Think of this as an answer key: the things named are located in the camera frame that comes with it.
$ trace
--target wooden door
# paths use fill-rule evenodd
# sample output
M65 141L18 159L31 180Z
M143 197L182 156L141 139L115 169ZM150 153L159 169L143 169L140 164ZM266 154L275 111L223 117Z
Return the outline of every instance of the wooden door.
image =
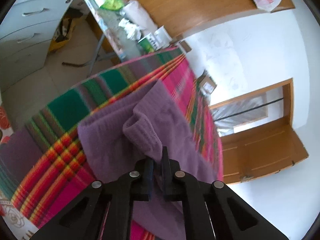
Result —
M291 167L308 157L286 117L221 138L224 182L247 181Z

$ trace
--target drawer handle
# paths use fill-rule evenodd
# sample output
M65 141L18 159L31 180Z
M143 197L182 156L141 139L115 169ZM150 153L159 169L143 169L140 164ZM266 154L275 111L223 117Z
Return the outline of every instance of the drawer handle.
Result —
M48 8L43 8L42 10L40 11L36 11L36 12L29 12L29 13L23 13L22 16L30 16L30 15L35 15L35 14L38 14L38 13L42 13L42 12L45 12L45 11L49 11Z
M39 35L40 33L34 33L31 37L25 38L25 39L21 39L21 40L17 40L17 43L23 43L25 41L31 40L33 37Z

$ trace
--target metal table leg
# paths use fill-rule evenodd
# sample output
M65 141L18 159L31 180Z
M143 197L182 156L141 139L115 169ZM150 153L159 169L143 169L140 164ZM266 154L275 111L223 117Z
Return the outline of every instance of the metal table leg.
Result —
M99 51L101 49L101 46L102 46L104 38L105 38L105 35L102 34L101 38L100 38L100 40L98 42L98 45L97 45L97 47L96 47L96 49L95 49L95 51L94 51L94 53L92 55L92 59L91 60L89 60L89 61L87 61L85 63L82 63L82 64L75 64L75 63L70 63L70 62L62 62L62 65L71 66L71 67L84 67L84 66L89 65L89 72L88 72L87 77L90 77L94 63L96 63L97 61L110 59L110 58L116 56L115 52L109 52L106 55L102 55L102 56L99 55Z

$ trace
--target open door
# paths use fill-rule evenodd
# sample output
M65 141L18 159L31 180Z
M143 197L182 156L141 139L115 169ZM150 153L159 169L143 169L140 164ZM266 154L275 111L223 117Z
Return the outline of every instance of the open door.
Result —
M227 109L234 107L234 105L243 107L243 102L250 101L250 98L256 100L266 91L275 88L281 88L281 96L271 103L264 103L261 106L251 108L255 111L253 114L250 115L251 109L248 109L247 112L242 111L240 115L230 114L226 116L226 119L220 118L221 121L225 121L222 124L220 123L221 127L226 128L227 126L224 126L226 123L233 126L227 129L228 135L221 137L225 183L242 182L277 173L308 157L302 142L291 127L292 80L273 85L271 89L265 88L255 91L254 95L241 96L241 98L236 98L236 100L227 104L219 104L217 108L212 110L214 113L221 113L221 110L219 112L217 109L222 107ZM273 108L269 107L271 104L275 104L272 103L275 101L277 104L282 101L281 104L276 106L281 110L280 114L272 113L274 109L277 109L275 106ZM242 119L249 120L249 122L239 125L238 123Z

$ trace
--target checkered pattern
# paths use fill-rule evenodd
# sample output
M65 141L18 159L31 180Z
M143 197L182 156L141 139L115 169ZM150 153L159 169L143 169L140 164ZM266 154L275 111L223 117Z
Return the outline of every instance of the checkered pattern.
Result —
M216 147L219 138L211 115L208 118L209 108L204 104L185 55L171 48L93 76L35 115L26 128L43 155L12 192L13 205L38 227L56 215L95 180L78 140L78 122L156 79L163 80L190 122L199 153L222 172L222 165L218 165L222 161L221 149ZM1 165L0 176L6 177ZM148 232L144 237L155 238Z

